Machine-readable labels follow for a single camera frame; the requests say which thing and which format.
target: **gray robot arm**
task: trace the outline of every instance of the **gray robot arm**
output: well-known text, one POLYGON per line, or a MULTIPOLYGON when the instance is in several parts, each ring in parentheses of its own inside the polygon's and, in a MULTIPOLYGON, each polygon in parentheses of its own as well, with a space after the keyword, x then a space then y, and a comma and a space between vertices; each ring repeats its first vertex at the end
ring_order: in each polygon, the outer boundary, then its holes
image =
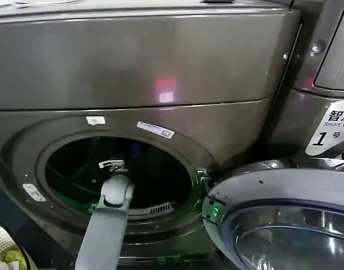
POLYGON ((130 179, 121 174, 103 183, 101 197, 78 253, 76 270, 117 268, 133 189, 130 179))

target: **door glass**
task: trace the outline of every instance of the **door glass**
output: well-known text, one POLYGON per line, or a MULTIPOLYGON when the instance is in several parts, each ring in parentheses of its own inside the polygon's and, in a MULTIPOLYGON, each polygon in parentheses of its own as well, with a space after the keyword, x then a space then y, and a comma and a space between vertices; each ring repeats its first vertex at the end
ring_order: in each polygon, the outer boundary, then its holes
POLYGON ((344 239, 309 230, 258 229, 243 237, 237 250, 251 269, 344 269, 344 239))
POLYGON ((344 269, 344 214, 329 208, 256 206, 225 226, 225 241, 249 269, 344 269))
POLYGON ((86 138, 62 146, 48 159, 47 183, 64 203, 91 213, 103 182, 111 177, 109 166, 99 167, 106 160, 124 161, 135 184, 130 208, 136 214, 154 206, 177 210, 191 192, 191 178, 176 158, 147 143, 119 137, 86 138))

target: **white label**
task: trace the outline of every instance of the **white label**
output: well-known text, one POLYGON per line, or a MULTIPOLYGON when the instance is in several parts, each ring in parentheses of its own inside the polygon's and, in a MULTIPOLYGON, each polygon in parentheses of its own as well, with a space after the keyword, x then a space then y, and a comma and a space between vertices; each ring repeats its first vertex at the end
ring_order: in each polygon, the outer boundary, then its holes
POLYGON ((152 132, 154 134, 157 134, 159 136, 165 137, 167 139, 171 139, 174 134, 174 131, 172 130, 159 127, 158 125, 152 125, 145 122, 141 122, 141 121, 137 123, 137 127, 142 128, 146 131, 152 132))
POLYGON ((306 154, 316 156, 344 141, 344 100, 330 105, 306 148, 306 154))
POLYGON ((106 119, 103 116, 86 116, 87 123, 90 125, 104 125, 106 119))
POLYGON ((46 201, 46 198, 42 196, 42 194, 33 184, 23 184, 22 187, 35 201, 46 201))

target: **front-load washer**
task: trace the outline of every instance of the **front-load washer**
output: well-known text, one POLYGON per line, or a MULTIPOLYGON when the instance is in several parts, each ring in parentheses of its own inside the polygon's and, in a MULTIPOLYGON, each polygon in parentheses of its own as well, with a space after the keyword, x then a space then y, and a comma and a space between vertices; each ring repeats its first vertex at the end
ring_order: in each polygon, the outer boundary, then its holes
POLYGON ((101 184, 123 162, 135 197, 120 264, 191 263, 218 249, 241 269, 344 268, 344 160, 339 145, 313 152, 343 135, 318 129, 344 122, 332 110, 344 72, 328 71, 344 0, 332 2, 304 57, 297 40, 251 152, 297 11, 263 1, 0 6, 0 187, 76 254, 101 184), (298 152, 330 157, 290 158, 298 152), (226 173, 257 154, 287 158, 226 173))
POLYGON ((209 178, 258 139, 298 24, 264 1, 0 6, 0 188, 77 254, 120 161, 120 264, 212 257, 209 178))

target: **washer door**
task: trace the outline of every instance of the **washer door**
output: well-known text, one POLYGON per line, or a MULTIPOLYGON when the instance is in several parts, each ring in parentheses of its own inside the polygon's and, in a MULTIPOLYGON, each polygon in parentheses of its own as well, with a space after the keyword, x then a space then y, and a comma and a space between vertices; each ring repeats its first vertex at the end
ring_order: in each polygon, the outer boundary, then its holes
POLYGON ((344 269, 344 161, 251 164, 210 190, 202 215, 241 269, 344 269))

